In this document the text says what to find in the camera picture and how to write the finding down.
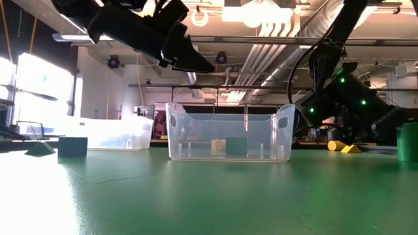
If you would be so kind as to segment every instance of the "fluorescent light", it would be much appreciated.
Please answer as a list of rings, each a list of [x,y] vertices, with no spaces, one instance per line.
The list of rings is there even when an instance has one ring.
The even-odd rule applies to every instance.
[[[288,22],[295,10],[280,8],[273,0],[262,3],[251,1],[242,7],[224,7],[222,20],[224,22],[244,22],[248,27],[257,27],[261,23]]]
[[[62,39],[72,42],[90,41],[89,35],[60,35]],[[100,36],[100,41],[113,41],[106,35]]]
[[[309,49],[309,48],[311,48],[312,46],[307,46],[307,45],[300,45],[299,46],[299,48],[300,49]]]
[[[103,4],[103,2],[101,0],[95,0],[95,1],[96,1],[97,4],[99,4],[100,7],[103,7],[104,6],[104,4]]]

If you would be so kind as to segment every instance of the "ceiling light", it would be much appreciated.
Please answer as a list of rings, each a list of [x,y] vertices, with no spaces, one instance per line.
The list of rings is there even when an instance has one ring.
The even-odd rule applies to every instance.
[[[251,1],[242,7],[224,7],[224,22],[244,22],[248,27],[257,27],[261,23],[285,23],[293,15],[294,9],[280,8],[272,0],[258,3]]]
[[[61,35],[59,33],[54,33],[52,35],[55,41],[57,42],[89,42],[90,37],[88,35]],[[106,35],[100,36],[100,41],[113,41],[110,37]]]
[[[196,20],[196,14],[198,12],[197,10],[194,10],[193,13],[191,14],[191,22],[198,27],[203,27],[209,22],[209,15],[207,11],[205,10],[201,10],[200,12],[203,13],[203,19]]]
[[[97,4],[99,4],[100,7],[103,7],[103,2],[101,0],[95,0]]]
[[[300,45],[299,46],[299,48],[300,49],[309,49],[309,48],[311,48],[312,46],[308,46],[308,45]]]

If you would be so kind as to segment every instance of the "window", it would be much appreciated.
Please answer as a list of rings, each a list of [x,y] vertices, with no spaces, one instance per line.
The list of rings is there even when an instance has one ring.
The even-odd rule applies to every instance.
[[[74,76],[33,55],[19,56],[14,123],[42,123],[45,135],[62,135],[60,120],[71,113]]]

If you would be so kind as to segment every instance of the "cable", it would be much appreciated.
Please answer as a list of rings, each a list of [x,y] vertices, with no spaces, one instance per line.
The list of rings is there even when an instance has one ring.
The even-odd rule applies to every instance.
[[[144,97],[142,96],[142,89],[141,89],[141,83],[139,81],[139,65],[138,65],[138,53],[137,53],[137,77],[138,77],[138,87],[139,87],[139,93],[141,94],[141,103],[144,106]]]
[[[29,55],[32,54],[33,43],[35,42],[35,32],[37,30],[37,24],[38,24],[38,4],[39,4],[39,0],[37,0],[37,7],[35,9],[35,21],[33,22],[32,37],[31,37],[31,46],[29,47]]]
[[[6,35],[6,43],[7,43],[7,49],[8,49],[8,56],[10,57],[10,62],[13,63],[12,50],[10,48],[10,40],[9,40],[9,37],[8,37],[6,14],[5,14],[5,6],[3,5],[3,0],[0,0],[0,7],[1,7],[1,15],[3,17],[3,25],[5,26],[5,35]]]
[[[109,119],[109,93],[110,93],[110,68],[107,76],[107,105],[106,105],[106,120]]]
[[[31,129],[32,129],[32,131],[33,131],[33,135],[35,136],[35,140],[38,140],[38,136],[37,136],[37,134],[36,134],[36,132],[35,132],[35,130],[34,130],[34,128],[32,127],[32,124],[29,122],[29,126],[31,126]]]
[[[313,50],[315,49],[318,45],[320,45],[328,36],[328,34],[331,32],[332,29],[334,29],[335,23],[338,21],[340,15],[338,15],[335,20],[333,21],[333,23],[330,25],[330,27],[328,28],[328,30],[324,33],[324,35],[321,37],[321,39],[319,41],[317,41],[313,46],[311,46],[308,50],[306,50],[303,55],[298,59],[298,61],[296,62],[295,66],[292,69],[292,72],[289,75],[289,79],[287,80],[287,99],[289,99],[289,104],[293,104],[293,100],[292,100],[292,89],[293,89],[293,85],[292,85],[292,80],[293,77],[295,76],[296,70],[299,66],[299,64],[302,62],[302,60]]]

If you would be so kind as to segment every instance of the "yellow cylinder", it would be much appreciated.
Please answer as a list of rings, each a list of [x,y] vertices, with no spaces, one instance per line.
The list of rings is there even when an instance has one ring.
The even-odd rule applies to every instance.
[[[340,141],[328,142],[328,149],[331,151],[341,151],[346,145]]]

